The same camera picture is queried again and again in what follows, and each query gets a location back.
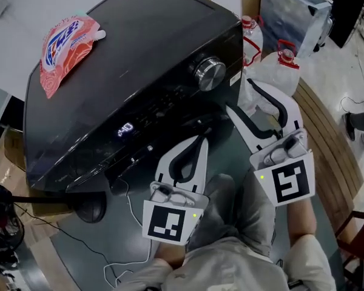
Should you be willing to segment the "wooden chair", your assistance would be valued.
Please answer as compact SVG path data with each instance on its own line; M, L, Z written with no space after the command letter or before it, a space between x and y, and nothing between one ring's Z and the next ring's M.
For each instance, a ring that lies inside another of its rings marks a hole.
M342 226L336 231L337 244L340 249L349 254L343 263L344 277L364 291L364 224L351 242L339 239L340 234L353 219L364 220L364 212L352 211Z

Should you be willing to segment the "black washing machine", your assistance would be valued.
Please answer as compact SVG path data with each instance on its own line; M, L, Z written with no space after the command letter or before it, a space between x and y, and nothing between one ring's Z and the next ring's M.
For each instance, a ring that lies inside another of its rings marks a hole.
M36 66L24 108L26 176L43 192L98 192L184 139L227 138L226 103L240 89L240 19L208 0L104 0L89 15L106 32L47 98ZM224 80L202 92L190 66L208 56Z

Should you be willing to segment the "pink detergent pouch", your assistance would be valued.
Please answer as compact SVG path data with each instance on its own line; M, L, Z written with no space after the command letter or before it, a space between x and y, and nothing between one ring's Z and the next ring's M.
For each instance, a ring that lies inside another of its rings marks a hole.
M92 50L93 43L106 37L100 24L87 14L61 20L45 35L39 63L40 83L51 98L62 80Z

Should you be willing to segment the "silver suitcase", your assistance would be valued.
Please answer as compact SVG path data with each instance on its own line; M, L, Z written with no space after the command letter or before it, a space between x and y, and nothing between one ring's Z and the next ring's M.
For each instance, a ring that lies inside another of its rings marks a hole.
M322 28L322 33L318 39L318 42L316 43L313 52L318 52L320 50L320 48L325 46L325 41L327 39L327 37L329 36L331 30L332 30L332 26L334 25L334 18L332 17L332 15L330 15Z

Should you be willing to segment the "black cabinet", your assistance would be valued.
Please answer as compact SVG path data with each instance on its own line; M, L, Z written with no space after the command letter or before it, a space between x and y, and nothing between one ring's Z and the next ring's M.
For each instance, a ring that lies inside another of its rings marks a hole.
M364 0L332 0L329 37L341 49L348 43L364 11Z

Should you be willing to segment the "person's left forearm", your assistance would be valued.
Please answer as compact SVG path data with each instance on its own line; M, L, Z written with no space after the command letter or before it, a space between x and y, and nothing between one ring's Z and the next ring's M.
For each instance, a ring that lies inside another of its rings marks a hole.
M178 246L161 242L154 254L155 259L162 259L173 268L179 268L183 265L186 256L185 246Z

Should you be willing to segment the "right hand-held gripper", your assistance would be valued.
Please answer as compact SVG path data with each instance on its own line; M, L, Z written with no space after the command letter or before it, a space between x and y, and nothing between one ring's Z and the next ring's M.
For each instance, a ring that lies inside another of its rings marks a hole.
M260 130L241 108L226 104L228 117L252 153L250 163L257 182L276 207L314 196L314 155L308 148L307 131L300 129L298 104L273 85L251 78L247 82L278 110L281 127L280 131Z

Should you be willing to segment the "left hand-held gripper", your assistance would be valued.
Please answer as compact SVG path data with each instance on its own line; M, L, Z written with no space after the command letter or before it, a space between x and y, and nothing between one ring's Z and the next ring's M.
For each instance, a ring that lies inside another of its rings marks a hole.
M189 242L209 204L204 195L208 150L205 137L193 136L161 157L151 197L143 204L145 238L178 246Z

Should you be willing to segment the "person's right forearm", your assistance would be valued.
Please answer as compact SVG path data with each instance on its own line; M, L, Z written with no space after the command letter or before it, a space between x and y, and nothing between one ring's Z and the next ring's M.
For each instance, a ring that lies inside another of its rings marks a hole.
M291 246L305 235L315 235L317 221L310 198L287 205L287 223Z

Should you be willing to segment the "brown cardboard box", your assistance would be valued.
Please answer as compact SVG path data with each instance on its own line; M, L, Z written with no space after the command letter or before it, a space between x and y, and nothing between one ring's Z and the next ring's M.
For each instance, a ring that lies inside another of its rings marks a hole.
M25 172L23 134L7 128L0 138L0 185L14 196L45 197L46 193L29 187ZM25 219L42 218L57 222L73 213L65 204L16 203L15 210Z

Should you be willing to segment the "clear water jug red cap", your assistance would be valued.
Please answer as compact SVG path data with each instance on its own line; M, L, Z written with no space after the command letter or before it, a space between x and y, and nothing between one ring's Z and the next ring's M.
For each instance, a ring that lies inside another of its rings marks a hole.
M241 76L240 92L237 102L239 108L248 116L252 116L257 110L261 110L278 119L278 110L266 98L254 90L252 84L247 81L248 77L249 75L244 70Z
M243 28L243 67L261 61L263 34L258 22L250 16L241 17Z
M295 56L295 44L284 39L277 42L277 51L265 56L248 71L248 77L273 85L292 96L300 79L299 59Z

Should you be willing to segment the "brushed silver metal control knob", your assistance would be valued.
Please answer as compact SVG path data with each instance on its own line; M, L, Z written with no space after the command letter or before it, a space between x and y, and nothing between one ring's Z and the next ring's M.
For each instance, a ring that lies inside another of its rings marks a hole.
M202 92L209 92L222 83L226 65L216 56L208 56L190 66L190 72Z

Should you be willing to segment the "person's white shirt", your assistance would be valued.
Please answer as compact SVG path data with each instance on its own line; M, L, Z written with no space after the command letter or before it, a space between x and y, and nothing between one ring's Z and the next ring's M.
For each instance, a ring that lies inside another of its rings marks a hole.
M282 266L253 252L234 237L187 253L173 269L162 259L118 285L115 291L336 291L328 259L315 236L304 235L291 247Z

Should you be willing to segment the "person's grey trousers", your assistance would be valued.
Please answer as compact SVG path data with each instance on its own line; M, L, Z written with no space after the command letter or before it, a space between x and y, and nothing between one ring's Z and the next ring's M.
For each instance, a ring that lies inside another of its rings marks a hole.
M210 245L219 239L235 237L252 251L268 257L275 227L275 207L266 196L252 170L240 187L220 173L206 185L209 205L194 230L186 251Z

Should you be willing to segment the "grey plastic storage bag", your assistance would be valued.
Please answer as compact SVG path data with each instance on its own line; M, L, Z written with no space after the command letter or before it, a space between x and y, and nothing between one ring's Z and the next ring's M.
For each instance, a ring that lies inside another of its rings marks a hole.
M283 39L295 45L296 57L308 57L320 39L331 8L326 0L260 0L263 48L275 50Z

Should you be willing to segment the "wooden slat bench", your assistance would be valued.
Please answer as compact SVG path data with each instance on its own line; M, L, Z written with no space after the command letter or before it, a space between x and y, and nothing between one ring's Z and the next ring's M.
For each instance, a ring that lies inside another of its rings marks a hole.
M336 232L354 210L363 176L345 135L304 80L299 80L293 98L314 154L317 194Z

